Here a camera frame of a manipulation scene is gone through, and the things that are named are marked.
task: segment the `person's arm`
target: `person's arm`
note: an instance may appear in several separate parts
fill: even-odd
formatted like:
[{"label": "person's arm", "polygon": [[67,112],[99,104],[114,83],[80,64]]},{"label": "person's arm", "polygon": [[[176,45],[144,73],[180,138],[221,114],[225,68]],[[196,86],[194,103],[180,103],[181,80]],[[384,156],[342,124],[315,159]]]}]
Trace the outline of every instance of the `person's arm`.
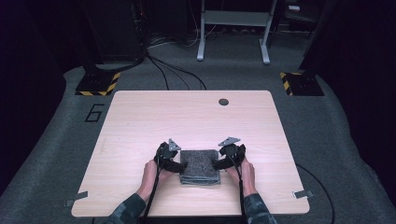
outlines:
[{"label": "person's arm", "polygon": [[[253,164],[245,158],[242,163],[242,180],[244,183],[244,206],[249,224],[276,224],[275,218],[268,211],[262,197],[255,187]],[[235,185],[239,188],[239,176],[234,167],[226,169]]]},{"label": "person's arm", "polygon": [[[174,173],[161,170],[157,188]],[[157,164],[155,161],[149,161],[145,165],[145,171],[142,177],[142,184],[135,194],[123,201],[114,212],[108,217],[107,224],[135,224],[140,214],[146,208],[146,201],[154,186],[155,176],[157,175]]]}]

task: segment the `gray carpet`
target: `gray carpet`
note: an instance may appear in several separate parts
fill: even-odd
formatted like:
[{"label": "gray carpet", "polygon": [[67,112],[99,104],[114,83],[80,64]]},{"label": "gray carpet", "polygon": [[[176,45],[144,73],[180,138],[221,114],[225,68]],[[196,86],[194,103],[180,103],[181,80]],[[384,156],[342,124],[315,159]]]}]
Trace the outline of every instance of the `gray carpet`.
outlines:
[{"label": "gray carpet", "polygon": [[[279,73],[298,72],[307,40],[277,35],[269,49],[271,64],[266,66],[258,38],[230,35],[207,40],[205,60],[200,63],[196,61],[197,43],[189,48],[162,45],[149,53],[193,72],[209,90],[270,91],[294,159],[326,187],[334,204],[335,223],[396,223],[395,207],[375,172],[360,159],[343,108],[331,88],[320,77],[324,97],[292,97],[283,88]],[[164,71],[171,91],[187,89],[177,76]],[[1,223],[92,222],[72,217],[64,202],[78,192],[113,94],[74,95],[83,75],[82,68],[64,74],[67,87],[56,114],[0,199]],[[179,75],[191,90],[201,89],[195,78]],[[121,90],[166,90],[166,86],[158,68],[145,60],[121,73],[115,91]],[[96,107],[104,112],[99,122],[84,122],[93,104],[104,104]],[[309,199],[311,209],[305,215],[276,216],[278,223],[331,223],[332,209],[323,188],[313,176],[298,170],[304,188],[315,194]],[[214,217],[166,219],[162,223],[183,222],[231,223]]]}]

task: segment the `black cable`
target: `black cable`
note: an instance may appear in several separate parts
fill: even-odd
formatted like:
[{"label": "black cable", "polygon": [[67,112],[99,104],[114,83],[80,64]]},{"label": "black cable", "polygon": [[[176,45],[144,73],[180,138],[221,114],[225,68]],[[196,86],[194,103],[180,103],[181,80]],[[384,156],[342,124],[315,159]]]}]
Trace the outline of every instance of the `black cable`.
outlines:
[{"label": "black cable", "polygon": [[165,72],[161,69],[161,67],[157,63],[154,62],[154,60],[151,59],[151,57],[148,56],[148,58],[163,73],[163,79],[165,79],[166,89],[169,90],[168,80],[166,79]]},{"label": "black cable", "polygon": [[228,158],[233,162],[233,167],[235,167],[236,172],[238,173],[239,176],[239,202],[241,204],[241,223],[247,223],[247,215],[245,213],[245,205],[244,205],[244,181],[242,179],[242,166],[241,167],[241,172],[239,172],[238,167],[236,166],[235,162],[233,161],[233,158],[231,158],[230,155],[226,154]]},{"label": "black cable", "polygon": [[152,46],[156,46],[156,45],[160,45],[160,44],[166,43],[166,41],[168,41],[168,39],[169,38],[166,37],[166,36],[154,36],[154,37],[152,37],[150,39],[148,46],[152,47]]},{"label": "black cable", "polygon": [[146,207],[146,211],[145,214],[143,215],[143,221],[142,223],[144,224],[147,220],[148,214],[149,214],[149,209],[151,207],[152,201],[154,199],[154,195],[155,195],[155,191],[157,190],[157,186],[158,186],[158,182],[160,180],[160,173],[161,173],[161,169],[163,168],[162,166],[159,167],[160,164],[160,158],[157,158],[157,174],[155,175],[155,182],[154,182],[154,186],[152,187],[152,191],[151,194],[149,195],[149,199],[148,199],[148,205]]},{"label": "black cable", "polygon": [[105,71],[105,72],[118,73],[118,72],[122,72],[122,71],[125,71],[125,70],[128,70],[128,69],[131,69],[133,67],[136,67],[137,65],[141,64],[143,61],[144,61],[143,59],[138,59],[138,60],[135,60],[132,64],[129,64],[129,65],[126,65],[126,66],[123,66],[123,67],[112,68],[112,69],[103,69],[103,68],[98,68],[98,69],[100,69],[102,71]]},{"label": "black cable", "polygon": [[175,66],[175,65],[172,65],[172,64],[170,64],[170,63],[166,63],[166,62],[164,62],[164,61],[162,61],[162,60],[160,60],[160,59],[158,59],[158,58],[156,58],[156,57],[153,57],[153,56],[151,56],[151,55],[149,55],[149,54],[147,54],[146,57],[148,57],[148,58],[151,59],[151,60],[155,60],[155,61],[158,62],[158,63],[165,64],[165,65],[167,65],[167,66],[169,66],[169,67],[171,67],[171,68],[174,68],[174,69],[176,69],[176,70],[178,70],[178,71],[180,71],[180,72],[186,73],[186,74],[188,74],[188,75],[190,75],[190,76],[193,76],[193,77],[197,78],[197,79],[199,80],[199,82],[204,86],[205,90],[207,90],[205,83],[204,83],[198,76],[196,76],[194,73],[191,73],[191,72],[189,72],[189,71],[186,71],[186,70],[184,70],[183,68],[178,67],[178,66]]},{"label": "black cable", "polygon": [[184,82],[184,84],[187,87],[187,90],[190,90],[190,86],[189,84],[187,84],[187,82],[179,75],[177,74],[174,70],[172,70],[171,68],[169,68],[167,65],[160,63],[160,65],[162,65],[164,68],[168,69],[169,71],[173,72],[175,74],[175,76],[177,76],[181,81]]},{"label": "black cable", "polygon": [[332,207],[332,224],[335,221],[335,211],[334,211],[334,204],[332,202],[332,198],[330,197],[329,192],[326,190],[326,188],[324,187],[324,185],[322,184],[322,182],[315,176],[313,175],[311,172],[309,172],[307,169],[305,169],[302,165],[300,165],[299,163],[296,162],[296,165],[298,167],[300,167],[301,169],[303,169],[304,171],[306,171],[308,174],[310,174],[312,177],[314,177],[318,183],[321,185],[321,187],[323,188],[324,192],[326,193],[327,198],[329,199],[330,202],[330,206]]}]

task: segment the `table leg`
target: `table leg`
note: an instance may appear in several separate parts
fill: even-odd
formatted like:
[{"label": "table leg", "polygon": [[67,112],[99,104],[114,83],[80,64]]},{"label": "table leg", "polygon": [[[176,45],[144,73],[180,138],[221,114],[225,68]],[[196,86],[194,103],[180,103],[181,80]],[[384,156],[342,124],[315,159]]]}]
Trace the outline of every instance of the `table leg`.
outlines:
[{"label": "table leg", "polygon": [[197,60],[204,60],[205,53],[205,0],[201,1],[201,39],[199,41]]},{"label": "table leg", "polygon": [[262,37],[262,39],[260,39],[260,49],[262,50],[262,61],[264,62],[264,64],[270,64],[270,57],[268,56],[268,49],[267,49],[267,39],[270,33],[275,7],[276,7],[276,0],[273,0],[273,3],[271,5],[271,10],[268,16],[268,21],[265,26],[264,36]]}]

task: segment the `wire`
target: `wire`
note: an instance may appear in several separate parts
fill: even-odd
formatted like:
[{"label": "wire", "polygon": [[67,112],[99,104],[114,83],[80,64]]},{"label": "wire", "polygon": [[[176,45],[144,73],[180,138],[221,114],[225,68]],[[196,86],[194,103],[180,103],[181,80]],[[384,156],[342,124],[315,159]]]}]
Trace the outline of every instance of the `wire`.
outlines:
[{"label": "wire", "polygon": [[148,49],[156,47],[157,45],[160,46],[167,43],[177,43],[177,41],[172,36],[155,35],[150,39]]},{"label": "wire", "polygon": [[233,162],[233,167],[235,167],[236,172],[238,173],[239,176],[239,202],[241,204],[241,213],[242,213],[242,218],[241,218],[241,223],[246,223],[247,222],[247,215],[245,213],[245,205],[244,205],[244,181],[242,179],[242,175],[239,172],[238,167],[236,166],[235,161],[233,161],[233,158],[231,158],[230,155],[226,153],[227,157]]},{"label": "wire", "polygon": [[184,84],[185,84],[186,87],[187,87],[187,90],[190,90],[189,84],[187,84],[187,82],[186,82],[179,74],[177,74],[174,70],[172,70],[170,67],[168,67],[168,66],[165,65],[165,64],[160,63],[160,65],[163,66],[164,68],[168,69],[169,71],[173,72],[173,73],[175,74],[175,76],[177,76],[181,81],[184,82]]},{"label": "wire", "polygon": [[163,79],[165,79],[166,89],[169,90],[168,80],[166,79],[165,72],[161,69],[161,67],[157,63],[154,62],[154,60],[151,59],[151,57],[148,57],[148,58],[163,73]]},{"label": "wire", "polygon": [[145,214],[143,215],[143,221],[142,221],[143,223],[146,223],[146,220],[147,220],[147,217],[148,217],[148,214],[149,214],[149,209],[151,207],[152,201],[154,199],[155,191],[157,189],[158,182],[160,180],[160,173],[161,173],[161,169],[162,168],[163,168],[163,164],[160,167],[160,157],[157,156],[157,174],[155,176],[155,182],[154,182],[154,186],[152,187],[151,194],[149,195],[148,205],[146,207]]},{"label": "wire", "polygon": [[157,63],[161,63],[161,64],[164,64],[164,65],[167,65],[167,66],[169,66],[170,68],[176,69],[176,70],[178,70],[178,71],[180,71],[180,72],[183,72],[183,73],[188,74],[188,75],[190,75],[190,76],[192,76],[192,77],[195,77],[196,79],[199,80],[200,84],[202,84],[202,85],[204,86],[205,90],[207,90],[205,83],[204,83],[198,76],[196,76],[194,73],[191,73],[191,72],[189,72],[189,71],[186,71],[185,69],[183,69],[183,68],[181,68],[181,67],[178,67],[178,66],[175,66],[175,65],[172,65],[172,64],[170,64],[170,63],[166,63],[166,62],[164,62],[164,61],[162,61],[162,60],[160,60],[160,59],[158,59],[158,58],[156,58],[156,57],[153,57],[153,56],[151,56],[151,55],[149,55],[149,54],[147,54],[146,57],[148,57],[148,58],[149,58],[150,60],[152,60],[152,61],[155,61],[155,62],[157,62]]},{"label": "wire", "polygon": [[[223,10],[223,7],[224,7],[224,0],[222,0],[222,2],[221,2],[221,10],[220,11],[222,11]],[[216,26],[217,25],[215,25],[215,26],[213,26],[213,28],[209,31],[209,33],[207,33],[206,35],[205,35],[205,38],[208,36],[208,35],[210,35],[210,33],[212,33],[212,31],[216,28]]]},{"label": "wire", "polygon": [[194,45],[197,42],[197,40],[199,39],[199,37],[198,37],[199,36],[198,25],[197,25],[197,22],[195,20],[194,13],[192,12],[191,0],[189,0],[189,7],[190,7],[191,15],[192,15],[192,20],[194,21],[194,25],[195,25],[196,36],[195,36],[195,40],[192,42],[192,44],[190,44],[190,45],[182,45],[182,46],[187,47],[187,48],[191,47],[192,45]]},{"label": "wire", "polygon": [[318,181],[318,183],[321,185],[321,187],[323,188],[323,190],[324,190],[324,192],[326,193],[326,196],[327,196],[327,198],[329,199],[329,202],[330,202],[330,206],[332,207],[332,224],[334,223],[334,221],[335,221],[335,211],[334,211],[334,204],[333,204],[333,202],[332,202],[332,198],[330,197],[330,194],[329,194],[329,192],[326,190],[326,188],[324,187],[324,185],[322,184],[322,182],[315,176],[315,175],[313,175],[311,172],[309,172],[307,169],[305,169],[302,165],[300,165],[299,163],[297,163],[296,162],[296,165],[298,166],[298,167],[300,167],[301,169],[303,169],[304,171],[306,171],[308,174],[310,174],[312,177],[314,177],[317,181]]},{"label": "wire", "polygon": [[173,41],[173,42],[163,42],[163,43],[161,43],[161,44],[157,44],[157,45],[154,45],[154,46],[150,46],[150,47],[148,47],[148,49],[157,48],[157,47],[159,47],[159,46],[167,45],[167,44],[177,44],[177,42],[176,42],[176,41]]}]

